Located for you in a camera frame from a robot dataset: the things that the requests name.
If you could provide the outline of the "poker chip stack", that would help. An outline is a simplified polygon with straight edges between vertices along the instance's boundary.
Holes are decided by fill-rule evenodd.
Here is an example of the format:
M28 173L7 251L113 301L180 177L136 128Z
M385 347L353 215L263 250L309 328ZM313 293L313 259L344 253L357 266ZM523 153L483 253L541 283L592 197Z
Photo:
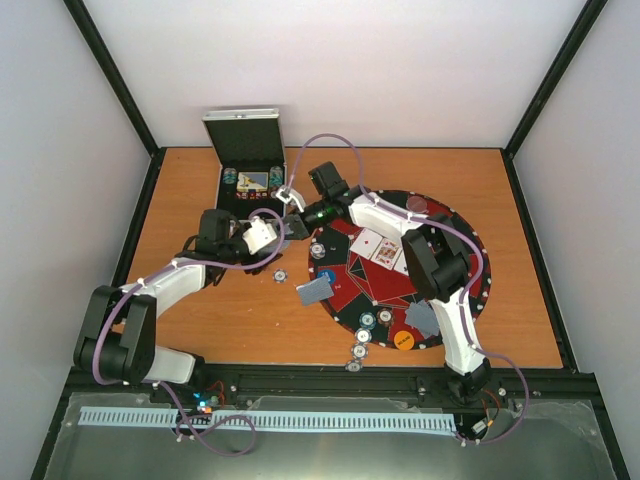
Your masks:
M326 256L326 248L322 243L312 242L309 253L313 259L320 260Z

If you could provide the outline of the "blue small blind button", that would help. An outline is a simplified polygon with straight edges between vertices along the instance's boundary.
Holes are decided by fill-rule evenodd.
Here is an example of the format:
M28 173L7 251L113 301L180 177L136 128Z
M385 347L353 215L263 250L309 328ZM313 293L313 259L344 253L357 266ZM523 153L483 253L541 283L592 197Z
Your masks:
M336 274L332 269L321 269L318 272L318 276L326 277L330 284L333 284L336 281Z

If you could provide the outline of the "ace of diamonds card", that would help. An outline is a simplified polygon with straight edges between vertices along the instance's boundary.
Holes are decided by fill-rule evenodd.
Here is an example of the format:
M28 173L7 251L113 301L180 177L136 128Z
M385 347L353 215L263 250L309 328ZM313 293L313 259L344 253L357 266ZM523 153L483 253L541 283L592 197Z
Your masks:
M360 257L370 259L380 245L382 239L383 237L378 233L370 229L363 228L351 243L349 250Z

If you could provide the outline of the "blue patterned playing card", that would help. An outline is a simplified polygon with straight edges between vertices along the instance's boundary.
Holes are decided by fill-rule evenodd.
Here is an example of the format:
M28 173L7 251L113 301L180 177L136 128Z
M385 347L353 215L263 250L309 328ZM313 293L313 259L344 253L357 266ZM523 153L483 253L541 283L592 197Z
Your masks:
M438 336L440 334L440 328L435 313L429 311L426 314L421 315L418 321L417 329L423 334L425 338Z
M320 276L305 284L298 285L296 292L303 306L322 302L334 296L331 283L326 276Z
M406 309L405 323L416 329L426 329L433 325L434 311L428 302L412 302Z

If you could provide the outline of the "clear dealer button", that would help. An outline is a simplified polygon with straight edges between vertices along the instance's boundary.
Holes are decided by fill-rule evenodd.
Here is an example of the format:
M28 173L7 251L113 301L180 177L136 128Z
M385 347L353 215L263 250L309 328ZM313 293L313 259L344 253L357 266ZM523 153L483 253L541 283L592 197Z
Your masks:
M424 197L410 195L406 201L406 209L414 213L426 213L428 211L428 202Z

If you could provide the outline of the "blue green fifty chip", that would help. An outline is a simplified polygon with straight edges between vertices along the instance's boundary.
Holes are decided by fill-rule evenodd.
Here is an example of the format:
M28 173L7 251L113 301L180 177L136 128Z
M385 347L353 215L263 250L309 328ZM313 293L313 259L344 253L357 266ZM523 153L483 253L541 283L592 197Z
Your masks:
M372 330L377 324L377 319L371 312L363 312L359 317L359 324L361 328Z

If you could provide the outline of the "blue orange ten chip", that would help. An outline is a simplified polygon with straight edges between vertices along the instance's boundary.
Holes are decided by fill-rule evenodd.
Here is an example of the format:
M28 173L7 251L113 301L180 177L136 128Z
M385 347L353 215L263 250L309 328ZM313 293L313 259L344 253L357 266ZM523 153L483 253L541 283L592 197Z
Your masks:
M363 360L368 356L368 348L366 344L356 343L351 348L351 355L355 360Z
M372 332L366 328L359 328L355 334L354 338L359 344L367 344L372 340Z

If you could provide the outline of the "orange big blind button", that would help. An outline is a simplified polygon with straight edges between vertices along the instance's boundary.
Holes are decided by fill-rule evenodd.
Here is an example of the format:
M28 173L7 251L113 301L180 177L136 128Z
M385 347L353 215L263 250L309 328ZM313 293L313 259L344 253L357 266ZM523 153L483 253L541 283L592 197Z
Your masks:
M409 351L414 348L415 338L410 331L397 331L393 338L393 343L398 350Z

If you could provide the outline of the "grey card deck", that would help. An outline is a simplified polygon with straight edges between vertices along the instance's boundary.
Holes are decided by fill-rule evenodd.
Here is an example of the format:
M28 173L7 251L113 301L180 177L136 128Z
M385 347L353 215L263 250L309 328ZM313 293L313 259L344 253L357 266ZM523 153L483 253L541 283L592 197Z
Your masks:
M272 255L274 252L282 253L284 250L286 250L289 247L290 244L291 244L290 240L280 241L279 239L276 239L272 241L270 244L268 244L267 246L265 246L260 251L260 253L267 256Z

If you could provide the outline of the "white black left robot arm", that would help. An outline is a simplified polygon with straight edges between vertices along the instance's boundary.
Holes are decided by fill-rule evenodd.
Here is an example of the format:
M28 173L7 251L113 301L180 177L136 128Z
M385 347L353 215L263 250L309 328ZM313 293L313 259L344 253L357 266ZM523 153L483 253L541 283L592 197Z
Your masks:
M119 287L103 285L90 296L73 361L101 385L173 383L186 402L201 400L208 378L193 353L157 343L157 321L186 297L220 283L229 270L258 272L275 260L284 242L282 218L260 208L248 219L203 212L199 231L170 262Z

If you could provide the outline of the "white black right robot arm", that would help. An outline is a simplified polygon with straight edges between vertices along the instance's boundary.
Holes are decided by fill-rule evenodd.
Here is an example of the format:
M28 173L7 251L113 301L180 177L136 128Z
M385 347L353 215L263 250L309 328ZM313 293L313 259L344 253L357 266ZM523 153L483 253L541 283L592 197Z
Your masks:
M296 239L340 218L397 243L409 280L432 305L445 348L445 371L451 396L461 404L477 397L491 376L488 354L478 340L470 289L481 278L484 257L477 245L454 228L445 214L429 217L403 209L379 194L349 187L335 165L326 162L309 172L321 199L306 204L291 183L275 197L294 205L287 223Z

